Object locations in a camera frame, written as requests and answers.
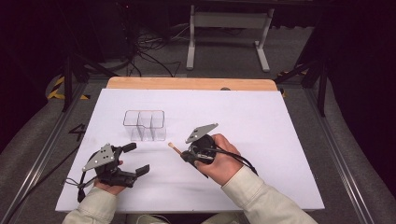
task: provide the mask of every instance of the hand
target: hand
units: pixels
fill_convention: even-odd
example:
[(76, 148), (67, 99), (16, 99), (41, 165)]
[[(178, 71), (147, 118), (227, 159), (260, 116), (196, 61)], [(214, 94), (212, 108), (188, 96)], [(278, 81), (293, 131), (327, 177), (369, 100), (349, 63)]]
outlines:
[(109, 186), (107, 184), (103, 184), (100, 182), (100, 180), (98, 178), (95, 179), (95, 182), (93, 183), (93, 185), (99, 189), (105, 190), (111, 194), (114, 195), (118, 195), (119, 193), (121, 193), (124, 189), (126, 189), (126, 187), (123, 186)]
[[(215, 144), (222, 149), (241, 155), (236, 147), (222, 134), (214, 134), (212, 138)], [(210, 176), (210, 178), (221, 186), (225, 185), (243, 166), (241, 162), (223, 153), (217, 153), (215, 160), (211, 164), (205, 164), (200, 161), (195, 161), (194, 164), (201, 173)]]

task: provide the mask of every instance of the white paper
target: white paper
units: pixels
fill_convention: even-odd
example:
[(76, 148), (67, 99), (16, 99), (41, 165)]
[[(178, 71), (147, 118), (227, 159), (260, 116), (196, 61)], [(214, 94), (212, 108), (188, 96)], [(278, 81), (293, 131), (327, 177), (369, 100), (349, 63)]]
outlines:
[[(200, 126), (218, 123), (209, 134), (222, 133), (269, 185), (303, 209), (323, 209), (318, 187), (307, 163), (289, 113), (278, 91), (164, 91), (103, 89), (68, 177), (77, 181), (89, 157), (106, 143), (121, 147), (131, 142), (123, 126), (127, 110), (163, 110), (166, 140), (136, 142), (122, 153), (122, 171), (146, 164), (148, 174), (120, 194), (117, 211), (125, 213), (221, 212), (240, 210), (213, 180), (184, 162), (167, 144), (180, 150)], [(95, 175), (87, 172), (85, 180)], [(65, 185), (57, 211), (78, 206), (78, 189)]]

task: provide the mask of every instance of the metal bracket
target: metal bracket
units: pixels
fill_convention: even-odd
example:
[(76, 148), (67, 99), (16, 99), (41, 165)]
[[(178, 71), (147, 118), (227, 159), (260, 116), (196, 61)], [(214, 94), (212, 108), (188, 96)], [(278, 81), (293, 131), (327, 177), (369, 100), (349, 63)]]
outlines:
[(82, 172), (89, 171), (101, 165), (114, 161), (114, 152), (110, 144), (106, 144), (82, 167)]
[(202, 138), (205, 134), (209, 133), (218, 126), (219, 125), (217, 123), (213, 123), (206, 126), (195, 128), (194, 131), (192, 131), (192, 133), (190, 134), (189, 138), (186, 139), (186, 144)]

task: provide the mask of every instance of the dark background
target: dark background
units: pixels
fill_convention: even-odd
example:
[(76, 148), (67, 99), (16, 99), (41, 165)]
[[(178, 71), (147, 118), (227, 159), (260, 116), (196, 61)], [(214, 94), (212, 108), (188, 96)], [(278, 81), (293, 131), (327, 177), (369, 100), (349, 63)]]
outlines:
[[(347, 4), (346, 9), (324, 13), (307, 10), (312, 12), (309, 14), (302, 9), (281, 8), (276, 10), (273, 25), (317, 27), (299, 63), (326, 59), (329, 79), (350, 131), (396, 195), (396, 93), (392, 69), (396, 36), (391, 31), (396, 20), (385, 1), (355, 0)], [(114, 3), (70, 0), (53, 6), (62, 9), (76, 49), (88, 58), (105, 62), (133, 55), (125, 41), (125, 17)], [(189, 20), (188, 6), (139, 9), (134, 17), (139, 23), (134, 27), (145, 26), (164, 37), (171, 34), (167, 27)], [(1, 151), (47, 103), (45, 90), (59, 75), (65, 59), (60, 39), (52, 20), (37, 2), (1, 1)]]

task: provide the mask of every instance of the wooden stick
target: wooden stick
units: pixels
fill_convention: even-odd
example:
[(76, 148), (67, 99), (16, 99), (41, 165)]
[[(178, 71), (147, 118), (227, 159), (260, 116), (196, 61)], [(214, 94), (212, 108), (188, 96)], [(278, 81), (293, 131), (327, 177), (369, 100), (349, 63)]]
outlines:
[(168, 146), (171, 147), (175, 152), (177, 152), (178, 155), (181, 155), (180, 150), (178, 150), (177, 147), (175, 147), (172, 143), (168, 143)]

